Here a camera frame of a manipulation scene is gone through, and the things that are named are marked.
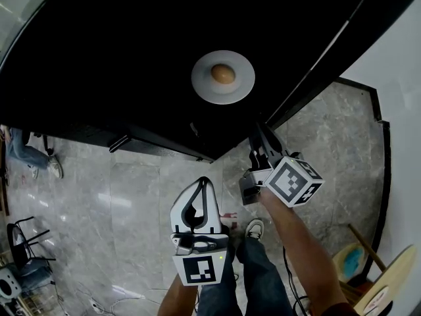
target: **brown egg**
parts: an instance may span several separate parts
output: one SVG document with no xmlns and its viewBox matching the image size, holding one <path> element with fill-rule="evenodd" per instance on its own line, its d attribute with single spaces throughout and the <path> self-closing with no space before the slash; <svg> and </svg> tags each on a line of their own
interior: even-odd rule
<svg viewBox="0 0 421 316">
<path fill-rule="evenodd" d="M 212 77 L 221 84 L 230 84 L 235 80 L 234 70 L 227 65 L 214 65 L 210 70 Z"/>
</svg>

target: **sneaker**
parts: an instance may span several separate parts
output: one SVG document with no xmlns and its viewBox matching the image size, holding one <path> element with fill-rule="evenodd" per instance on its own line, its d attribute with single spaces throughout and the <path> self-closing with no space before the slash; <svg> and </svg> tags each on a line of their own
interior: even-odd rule
<svg viewBox="0 0 421 316">
<path fill-rule="evenodd" d="M 254 238 L 260 241 L 263 236 L 264 225 L 263 221 L 260 219 L 252 220 L 247 228 L 245 229 L 245 237 L 246 238 Z"/>
<path fill-rule="evenodd" d="M 33 179 L 38 178 L 38 171 L 39 171 L 39 169 L 37 167 L 35 167 L 35 166 L 29 166 L 29 168 L 30 168 L 31 173 L 32 173 L 32 178 Z"/>
<path fill-rule="evenodd" d="M 58 179 L 63 177 L 63 169 L 55 156 L 49 158 L 48 171 L 53 173 Z"/>
</svg>

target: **marble floor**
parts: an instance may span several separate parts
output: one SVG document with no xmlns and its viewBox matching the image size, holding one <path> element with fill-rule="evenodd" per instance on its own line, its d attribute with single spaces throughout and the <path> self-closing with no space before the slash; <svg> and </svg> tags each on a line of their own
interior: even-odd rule
<svg viewBox="0 0 421 316">
<path fill-rule="evenodd" d="M 277 129 L 290 151 L 304 158 L 326 180 L 308 205 L 296 208 L 312 233 L 333 255 L 354 242 L 346 224 L 353 223 L 371 240 L 376 227 L 383 186 L 382 127 L 374 121 L 367 92 L 333 83 L 287 123 Z M 200 176 L 209 177 L 224 222 L 241 230 L 254 217 L 265 222 L 262 240 L 270 260 L 285 278 L 282 245 L 272 221 L 260 204 L 241 204 L 237 182 L 250 167 L 247 142 L 239 144 L 213 164 L 156 157 L 51 139 L 63 169 L 57 180 L 40 172 L 33 180 L 29 169 L 7 160 L 11 183 L 7 196 L 11 211 L 0 227 L 34 215 L 22 224 L 27 236 L 45 229 L 51 233 L 36 253 L 57 258 L 52 268 L 62 306 L 71 316 L 96 315 L 93 297 L 117 316 L 156 315 L 176 270 L 169 212 L 178 194 Z M 41 149 L 41 140 L 30 144 Z M 0 246 L 7 248 L 4 232 Z M 245 311 L 243 274 L 237 298 Z M 302 288 L 297 278 L 299 292 Z M 52 286 L 42 288 L 55 298 Z M 63 315 L 55 304 L 50 315 Z"/>
</svg>

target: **baseboard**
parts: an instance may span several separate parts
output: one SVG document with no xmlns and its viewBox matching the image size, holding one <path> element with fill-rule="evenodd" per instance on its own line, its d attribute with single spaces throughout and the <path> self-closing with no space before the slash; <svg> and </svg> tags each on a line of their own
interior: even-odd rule
<svg viewBox="0 0 421 316">
<path fill-rule="evenodd" d="M 338 83 L 346 84 L 347 86 L 352 86 L 361 90 L 365 90 L 370 93 L 370 98 L 373 106 L 373 114 L 376 122 L 383 126 L 383 140 L 384 140 L 384 181 L 383 181 L 383 192 L 382 192 L 382 202 L 380 204 L 380 212 L 377 220 L 376 231 L 374 233 L 372 241 L 372 249 L 377 252 L 380 245 L 380 240 L 382 239 L 383 228 L 386 222 L 387 207 L 389 205 L 389 194 L 390 194 L 390 185 L 391 185 L 391 147 L 390 147 L 390 123 L 382 120 L 382 113 L 380 111 L 380 103 L 377 94 L 377 89 L 366 86 L 364 84 L 348 80 L 346 78 L 339 77 L 335 80 Z M 373 259 L 368 257 L 367 262 L 362 270 L 362 273 L 358 275 L 353 281 L 355 283 L 364 282 L 366 280 L 367 274 L 370 271 L 370 268 L 373 264 Z"/>
<path fill-rule="evenodd" d="M 342 78 L 342 77 L 338 77 L 335 80 L 335 82 L 342 83 L 342 84 L 345 84 L 347 86 L 351 86 L 351 87 L 358 88 L 358 89 L 361 89 L 361 90 L 365 90 L 366 92 L 369 92 L 370 98 L 371 98 L 371 104 L 373 106 L 374 119 L 377 122 L 382 120 L 382 112 L 380 111 L 380 103 L 379 103 L 379 97 L 377 95 L 377 89 L 375 89 L 373 87 L 366 86 L 365 84 L 361 84 L 361 83 L 358 83 L 358 82 L 348 80 L 346 78 Z"/>
</svg>

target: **metal chair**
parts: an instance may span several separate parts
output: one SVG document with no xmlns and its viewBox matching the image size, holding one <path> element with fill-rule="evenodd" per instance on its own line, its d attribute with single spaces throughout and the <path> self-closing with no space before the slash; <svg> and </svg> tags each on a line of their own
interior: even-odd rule
<svg viewBox="0 0 421 316">
<path fill-rule="evenodd" d="M 50 230 L 46 230 L 45 232 L 39 233 L 35 235 L 33 238 L 27 240 L 22 229 L 19 226 L 19 223 L 24 221 L 28 221 L 33 219 L 34 217 L 30 217 L 27 219 L 22 219 L 16 221 L 14 224 L 7 225 L 7 238 L 9 240 L 9 246 L 11 248 L 13 261 L 18 269 L 23 268 L 30 260 L 45 260 L 45 261 L 56 261 L 56 259 L 49 259 L 44 257 L 35 256 L 34 252 L 31 249 L 32 245 L 37 244 L 38 242 L 32 242 L 36 238 L 43 236 L 44 234 L 48 233 Z"/>
</svg>

